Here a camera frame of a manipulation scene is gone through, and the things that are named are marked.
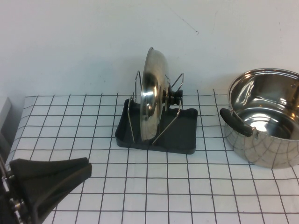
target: black pot handle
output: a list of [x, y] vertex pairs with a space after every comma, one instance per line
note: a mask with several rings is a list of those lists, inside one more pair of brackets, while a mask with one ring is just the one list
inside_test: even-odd
[[253, 134], [253, 130], [250, 126], [244, 125], [242, 122], [234, 118], [229, 109], [221, 108], [220, 115], [222, 116], [223, 120], [236, 132], [245, 135], [246, 137], [250, 137]]

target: grid pattern tablecloth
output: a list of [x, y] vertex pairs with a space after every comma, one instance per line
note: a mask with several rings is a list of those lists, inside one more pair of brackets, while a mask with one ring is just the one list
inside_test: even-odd
[[271, 170], [238, 157], [219, 116], [227, 96], [184, 95], [199, 111], [193, 155], [121, 148], [114, 132], [129, 95], [27, 97], [8, 161], [87, 157], [92, 177], [46, 224], [297, 224], [299, 166]]

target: stainless steel lid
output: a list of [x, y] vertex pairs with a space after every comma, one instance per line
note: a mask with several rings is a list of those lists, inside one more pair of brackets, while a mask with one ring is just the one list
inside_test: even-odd
[[163, 94], [167, 95], [169, 84], [165, 56], [150, 48], [145, 61], [141, 90], [140, 132], [143, 141], [151, 140], [160, 133]]

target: white wall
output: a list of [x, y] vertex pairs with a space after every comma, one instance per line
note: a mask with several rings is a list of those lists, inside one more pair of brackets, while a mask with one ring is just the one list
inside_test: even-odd
[[185, 91], [227, 88], [255, 68], [299, 72], [298, 12], [298, 0], [1, 1], [11, 132], [25, 95], [132, 92], [151, 46], [172, 80], [185, 73]]

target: pot rim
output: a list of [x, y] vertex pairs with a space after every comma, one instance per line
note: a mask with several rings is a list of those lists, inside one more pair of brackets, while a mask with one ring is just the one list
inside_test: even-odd
[[228, 98], [228, 105], [229, 107], [231, 108], [230, 111], [232, 111], [236, 117], [242, 122], [244, 123], [245, 125], [249, 126], [252, 128], [252, 130], [256, 133], [262, 133], [266, 136], [269, 136], [269, 137], [272, 137], [272, 138], [275, 138], [275, 139], [279, 139], [279, 140], [285, 140], [285, 141], [299, 141], [298, 140], [291, 140], [291, 139], [284, 139], [284, 138], [279, 138], [279, 137], [275, 137], [275, 136], [272, 136], [272, 135], [269, 135], [269, 134], [266, 134], [265, 132], [261, 132], [259, 130], [257, 130], [256, 127], [252, 127], [250, 126], [249, 124], [247, 124], [242, 118], [240, 118], [240, 116], [235, 112], [235, 110], [233, 109], [233, 106], [231, 104], [231, 100], [230, 100], [230, 96], [231, 96], [231, 91], [233, 90], [233, 87], [234, 85], [237, 85], [238, 82], [241, 80], [242, 77], [246, 76], [246, 75], [252, 75], [252, 73], [254, 73], [253, 75], [261, 75], [261, 74], [265, 74], [265, 73], [275, 73], [275, 74], [279, 74], [279, 75], [285, 75], [285, 76], [290, 76], [292, 78], [297, 78], [299, 79], [299, 74], [296, 73], [296, 72], [293, 72], [293, 71], [290, 71], [290, 70], [284, 70], [284, 69], [276, 69], [276, 68], [260, 68], [260, 69], [253, 69], [253, 70], [249, 70], [249, 71], [246, 71], [242, 74], [240, 74], [239, 76], [237, 76], [232, 82], [231, 84], [229, 85], [229, 88], [228, 88], [228, 94], [227, 94], [227, 98]]

